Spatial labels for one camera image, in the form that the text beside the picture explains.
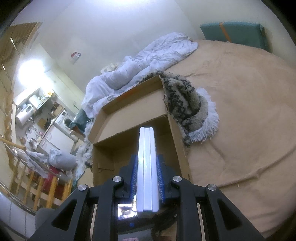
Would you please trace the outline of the white box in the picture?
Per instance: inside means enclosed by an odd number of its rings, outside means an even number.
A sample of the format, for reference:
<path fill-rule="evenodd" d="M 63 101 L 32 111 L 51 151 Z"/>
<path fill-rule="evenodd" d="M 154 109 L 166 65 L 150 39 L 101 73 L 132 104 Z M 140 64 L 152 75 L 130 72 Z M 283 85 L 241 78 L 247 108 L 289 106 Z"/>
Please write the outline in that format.
<path fill-rule="evenodd" d="M 136 197 L 140 218 L 151 218 L 159 211 L 156 142 L 152 127 L 142 126 L 139 130 Z"/>

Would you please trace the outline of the brown cardboard box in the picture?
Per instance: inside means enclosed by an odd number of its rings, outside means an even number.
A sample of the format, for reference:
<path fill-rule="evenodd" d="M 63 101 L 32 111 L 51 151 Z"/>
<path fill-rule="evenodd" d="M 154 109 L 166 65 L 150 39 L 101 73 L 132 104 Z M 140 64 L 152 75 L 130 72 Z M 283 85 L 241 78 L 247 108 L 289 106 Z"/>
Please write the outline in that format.
<path fill-rule="evenodd" d="M 106 104 L 91 128 L 93 185 L 101 185 L 138 153 L 139 130 L 152 127 L 157 154 L 176 174 L 192 179 L 181 130 L 168 112 L 160 76 L 154 76 Z"/>

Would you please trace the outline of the black and white shaggy blanket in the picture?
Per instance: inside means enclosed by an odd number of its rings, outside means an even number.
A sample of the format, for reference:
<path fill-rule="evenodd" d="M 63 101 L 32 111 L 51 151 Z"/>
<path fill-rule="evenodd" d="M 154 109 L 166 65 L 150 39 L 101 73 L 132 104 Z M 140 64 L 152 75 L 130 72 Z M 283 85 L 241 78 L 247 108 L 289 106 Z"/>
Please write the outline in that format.
<path fill-rule="evenodd" d="M 193 142 L 204 142 L 212 138 L 219 128 L 216 103 L 203 88 L 195 88 L 184 76 L 157 71 L 142 78 L 143 83 L 158 76 L 162 82 L 164 103 L 168 113 L 180 128 L 186 147 Z"/>

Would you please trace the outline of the grey stuffed bag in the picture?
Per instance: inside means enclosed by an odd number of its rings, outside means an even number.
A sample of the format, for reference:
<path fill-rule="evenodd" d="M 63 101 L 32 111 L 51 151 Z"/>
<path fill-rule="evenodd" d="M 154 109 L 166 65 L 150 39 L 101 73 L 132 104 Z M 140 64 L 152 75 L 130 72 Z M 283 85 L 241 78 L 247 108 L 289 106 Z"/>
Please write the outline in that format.
<path fill-rule="evenodd" d="M 70 153 L 50 149 L 48 163 L 57 169 L 71 171 L 77 166 L 77 159 Z"/>

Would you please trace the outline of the teal upholstered chair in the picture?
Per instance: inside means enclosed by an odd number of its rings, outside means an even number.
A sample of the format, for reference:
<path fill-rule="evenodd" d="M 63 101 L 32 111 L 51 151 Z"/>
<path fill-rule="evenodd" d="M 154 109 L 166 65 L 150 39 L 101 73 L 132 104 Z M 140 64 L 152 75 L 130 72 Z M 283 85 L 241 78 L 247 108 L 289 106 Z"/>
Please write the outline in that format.
<path fill-rule="evenodd" d="M 73 121 L 70 122 L 69 128 L 73 131 L 84 134 L 88 121 L 90 121 L 90 118 L 83 109 L 80 109 L 75 115 Z"/>

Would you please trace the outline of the white washing machine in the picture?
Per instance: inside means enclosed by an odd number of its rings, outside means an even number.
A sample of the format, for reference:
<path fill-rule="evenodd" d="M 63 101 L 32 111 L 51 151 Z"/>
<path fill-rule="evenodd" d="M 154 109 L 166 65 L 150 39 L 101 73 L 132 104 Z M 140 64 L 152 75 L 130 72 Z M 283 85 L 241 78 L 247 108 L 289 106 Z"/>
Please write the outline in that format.
<path fill-rule="evenodd" d="M 72 123 L 72 121 L 72 116 L 70 116 L 70 114 L 66 110 L 63 110 L 54 121 L 54 126 L 63 133 L 69 135 L 71 133 L 70 124 Z"/>

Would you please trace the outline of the tan bed sheet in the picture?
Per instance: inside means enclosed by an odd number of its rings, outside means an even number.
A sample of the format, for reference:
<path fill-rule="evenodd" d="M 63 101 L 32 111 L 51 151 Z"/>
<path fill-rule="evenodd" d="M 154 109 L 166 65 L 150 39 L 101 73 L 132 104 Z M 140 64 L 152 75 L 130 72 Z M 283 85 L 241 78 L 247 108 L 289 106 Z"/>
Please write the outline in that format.
<path fill-rule="evenodd" d="M 268 240 L 295 240 L 295 67 L 258 48 L 198 44 L 170 68 L 219 114 L 215 136 L 188 150 L 192 182 L 217 185 Z"/>

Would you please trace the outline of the wooden stair railing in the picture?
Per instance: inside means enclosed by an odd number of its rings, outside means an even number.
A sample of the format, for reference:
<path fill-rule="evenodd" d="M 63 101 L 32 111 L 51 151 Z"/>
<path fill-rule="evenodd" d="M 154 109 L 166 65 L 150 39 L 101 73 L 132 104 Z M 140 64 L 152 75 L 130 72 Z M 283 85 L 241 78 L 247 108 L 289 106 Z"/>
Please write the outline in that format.
<path fill-rule="evenodd" d="M 57 208 L 72 190 L 72 178 L 30 155 L 26 147 L 6 140 L 1 135 L 13 175 L 9 187 L 2 187 L 8 197 L 23 209 L 36 213 L 38 209 Z"/>

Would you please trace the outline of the white crumpled duvet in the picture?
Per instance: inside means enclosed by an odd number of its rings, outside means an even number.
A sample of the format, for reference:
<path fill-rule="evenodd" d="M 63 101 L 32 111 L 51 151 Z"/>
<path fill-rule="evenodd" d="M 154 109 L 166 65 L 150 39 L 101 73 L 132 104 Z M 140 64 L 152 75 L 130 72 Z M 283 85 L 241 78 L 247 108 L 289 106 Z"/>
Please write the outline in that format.
<path fill-rule="evenodd" d="M 93 77 L 85 90 L 81 108 L 89 118 L 113 97 L 133 88 L 150 73 L 165 71 L 187 58 L 198 48 L 184 33 L 170 33 L 147 45 L 135 56 L 126 56 L 112 72 Z"/>

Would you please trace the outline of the teal cushion with orange stripe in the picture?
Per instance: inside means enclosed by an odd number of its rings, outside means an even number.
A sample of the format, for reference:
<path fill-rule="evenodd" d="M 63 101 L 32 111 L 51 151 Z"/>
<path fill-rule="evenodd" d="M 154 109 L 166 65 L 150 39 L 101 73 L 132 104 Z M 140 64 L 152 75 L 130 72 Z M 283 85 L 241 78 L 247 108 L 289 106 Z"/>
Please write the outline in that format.
<path fill-rule="evenodd" d="M 201 24 L 206 40 L 229 42 L 270 51 L 265 29 L 261 24 L 220 22 Z"/>

